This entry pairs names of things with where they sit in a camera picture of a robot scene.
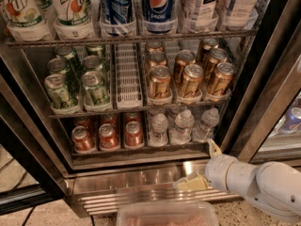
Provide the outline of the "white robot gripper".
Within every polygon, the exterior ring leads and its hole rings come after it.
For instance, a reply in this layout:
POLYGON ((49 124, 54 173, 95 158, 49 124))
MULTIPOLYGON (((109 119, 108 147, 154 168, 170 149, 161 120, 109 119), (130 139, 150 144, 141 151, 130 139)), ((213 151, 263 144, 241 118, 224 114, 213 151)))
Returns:
POLYGON ((212 158, 205 167, 205 176, 208 181, 203 175, 192 172, 173 184, 176 190, 182 192, 206 190, 210 184, 220 191, 234 191, 234 172, 238 160, 233 156, 222 154, 219 146, 212 138, 208 138, 207 142, 209 155, 212 158))

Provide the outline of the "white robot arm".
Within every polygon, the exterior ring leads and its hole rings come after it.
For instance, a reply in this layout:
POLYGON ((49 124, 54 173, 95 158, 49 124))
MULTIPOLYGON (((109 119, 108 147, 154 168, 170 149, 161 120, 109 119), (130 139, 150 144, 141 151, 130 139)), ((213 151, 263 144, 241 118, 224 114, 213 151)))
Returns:
POLYGON ((288 223, 301 221, 301 172, 280 162, 260 166, 239 161, 221 152, 209 138, 211 159, 205 172, 196 171, 174 183, 183 191, 205 190, 209 186, 233 193, 265 214, 288 223))

